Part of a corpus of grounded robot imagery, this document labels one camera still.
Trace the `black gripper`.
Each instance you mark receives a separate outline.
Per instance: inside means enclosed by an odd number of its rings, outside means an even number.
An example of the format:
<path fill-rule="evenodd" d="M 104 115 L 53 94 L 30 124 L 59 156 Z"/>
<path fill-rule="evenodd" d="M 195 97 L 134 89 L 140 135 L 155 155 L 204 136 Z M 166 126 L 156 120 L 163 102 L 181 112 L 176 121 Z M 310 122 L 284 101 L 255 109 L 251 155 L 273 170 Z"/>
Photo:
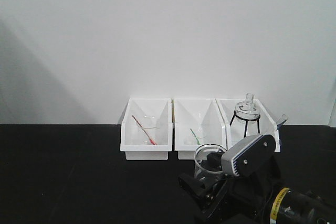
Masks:
<path fill-rule="evenodd" d="M 223 153 L 210 152 L 207 167 L 222 171 Z M 224 174 L 206 187 L 196 178 L 181 174 L 179 186 L 200 209 L 195 223 L 276 223 L 276 198 L 282 190 L 281 171 L 273 156 L 248 177 Z"/>

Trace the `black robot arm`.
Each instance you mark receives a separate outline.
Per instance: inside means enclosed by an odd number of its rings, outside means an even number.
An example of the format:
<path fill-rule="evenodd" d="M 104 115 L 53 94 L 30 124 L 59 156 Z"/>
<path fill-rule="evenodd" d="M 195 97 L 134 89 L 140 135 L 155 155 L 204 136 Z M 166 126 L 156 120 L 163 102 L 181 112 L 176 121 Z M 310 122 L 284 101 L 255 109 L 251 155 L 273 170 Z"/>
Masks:
<path fill-rule="evenodd" d="M 244 174 L 235 177 L 224 174 L 223 155 L 210 152 L 196 161 L 196 177 L 178 177 L 200 209 L 195 223 L 335 223 L 334 206 L 283 184 L 273 156 L 239 159 Z"/>

